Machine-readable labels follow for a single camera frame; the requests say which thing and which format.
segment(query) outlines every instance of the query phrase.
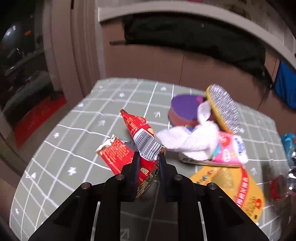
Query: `red wrapper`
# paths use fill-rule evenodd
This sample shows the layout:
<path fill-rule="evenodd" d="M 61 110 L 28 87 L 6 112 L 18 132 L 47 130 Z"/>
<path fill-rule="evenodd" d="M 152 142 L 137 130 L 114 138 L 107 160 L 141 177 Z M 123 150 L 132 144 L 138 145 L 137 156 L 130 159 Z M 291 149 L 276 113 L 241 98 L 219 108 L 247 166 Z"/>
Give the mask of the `red wrapper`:
<path fill-rule="evenodd" d="M 103 158 L 114 174 L 121 173 L 124 165 L 133 160 L 134 152 L 123 144 L 115 135 L 98 147 L 96 152 Z M 147 161 L 140 157 L 138 182 L 139 197 L 151 185 L 157 174 L 156 161 Z"/>
<path fill-rule="evenodd" d="M 120 111 L 122 118 L 139 150 L 140 156 L 148 161 L 156 161 L 160 152 L 165 148 L 157 143 L 152 128 L 146 119 L 140 116 L 128 114 L 125 110 Z"/>

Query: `white curved edge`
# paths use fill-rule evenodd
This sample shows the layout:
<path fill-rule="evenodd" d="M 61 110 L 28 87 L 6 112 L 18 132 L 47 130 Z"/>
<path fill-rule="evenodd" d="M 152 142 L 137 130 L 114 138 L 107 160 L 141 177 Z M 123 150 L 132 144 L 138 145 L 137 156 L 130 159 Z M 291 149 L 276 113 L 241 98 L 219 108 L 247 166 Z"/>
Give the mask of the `white curved edge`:
<path fill-rule="evenodd" d="M 217 19 L 241 28 L 261 39 L 277 51 L 296 71 L 296 58 L 275 36 L 252 21 L 228 10 L 202 3 L 186 1 L 150 1 L 121 7 L 98 8 L 98 21 L 143 12 L 182 12 Z"/>

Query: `gray checkered tablecloth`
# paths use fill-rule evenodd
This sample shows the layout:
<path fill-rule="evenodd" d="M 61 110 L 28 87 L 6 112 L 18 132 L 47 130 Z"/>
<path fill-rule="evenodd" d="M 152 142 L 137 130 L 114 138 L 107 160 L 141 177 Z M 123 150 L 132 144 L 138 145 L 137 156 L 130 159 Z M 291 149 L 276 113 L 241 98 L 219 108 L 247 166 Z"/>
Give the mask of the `gray checkered tablecloth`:
<path fill-rule="evenodd" d="M 168 110 L 179 94 L 203 91 L 140 79 L 107 79 L 56 125 L 28 164 L 13 199 L 9 225 L 16 236 L 28 240 L 32 233 L 83 182 L 93 185 L 113 175 L 95 150 L 109 136 L 131 140 L 120 110 L 145 117 L 154 132 L 170 128 Z M 249 162 L 245 165 L 266 197 L 257 225 L 276 241 L 290 221 L 290 198 L 274 203 L 270 183 L 274 176 L 287 176 L 288 164 L 276 131 L 266 115 L 237 104 Z M 178 161 L 166 152 L 167 162 L 191 177 L 202 166 Z M 177 204 L 165 204 L 156 180 L 135 203 L 122 203 L 121 240 L 177 240 Z"/>

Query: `white cloth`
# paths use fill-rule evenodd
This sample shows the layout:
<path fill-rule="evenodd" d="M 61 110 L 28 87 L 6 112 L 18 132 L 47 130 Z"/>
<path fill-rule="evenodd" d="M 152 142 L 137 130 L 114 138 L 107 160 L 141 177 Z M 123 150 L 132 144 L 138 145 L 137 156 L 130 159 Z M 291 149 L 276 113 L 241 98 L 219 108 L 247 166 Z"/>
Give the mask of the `white cloth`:
<path fill-rule="evenodd" d="M 197 125 L 193 132 L 184 126 L 165 129 L 156 134 L 161 144 L 167 149 L 182 152 L 186 156 L 204 161 L 210 158 L 218 145 L 219 127 L 213 121 L 207 121 L 211 115 L 208 101 L 203 102 L 197 109 Z"/>

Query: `red carpet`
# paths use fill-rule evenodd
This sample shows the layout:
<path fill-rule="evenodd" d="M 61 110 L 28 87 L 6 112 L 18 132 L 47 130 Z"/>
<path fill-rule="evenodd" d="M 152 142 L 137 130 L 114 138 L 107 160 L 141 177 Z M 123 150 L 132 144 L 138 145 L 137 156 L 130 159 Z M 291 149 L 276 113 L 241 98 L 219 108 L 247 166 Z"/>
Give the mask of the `red carpet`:
<path fill-rule="evenodd" d="M 54 101 L 48 97 L 34 106 L 15 126 L 16 148 L 19 149 L 33 132 L 64 104 L 66 99 L 61 96 Z"/>

